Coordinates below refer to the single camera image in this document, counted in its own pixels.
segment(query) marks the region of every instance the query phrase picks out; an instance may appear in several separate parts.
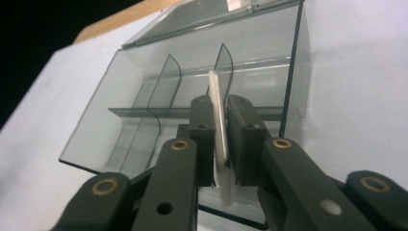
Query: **transparent plastic container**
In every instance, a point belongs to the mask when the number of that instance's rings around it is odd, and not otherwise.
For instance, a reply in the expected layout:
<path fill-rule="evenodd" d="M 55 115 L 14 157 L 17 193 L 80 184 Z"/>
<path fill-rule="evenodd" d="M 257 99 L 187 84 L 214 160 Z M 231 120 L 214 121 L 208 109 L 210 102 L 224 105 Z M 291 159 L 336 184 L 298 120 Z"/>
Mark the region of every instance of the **transparent plastic container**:
<path fill-rule="evenodd" d="M 115 53 L 60 161 L 130 178 L 153 167 L 178 124 L 189 123 L 191 101 L 207 93 L 214 68 L 222 73 L 224 96 L 249 99 L 273 136 L 301 142 L 310 70 L 303 2 L 248 2 L 233 11 L 222 4 L 206 10 L 212 1 L 180 3 L 130 38 Z M 219 188 L 201 188 L 200 208 L 265 229 L 256 188 L 233 186 L 232 192 L 232 205 L 224 208 Z"/>

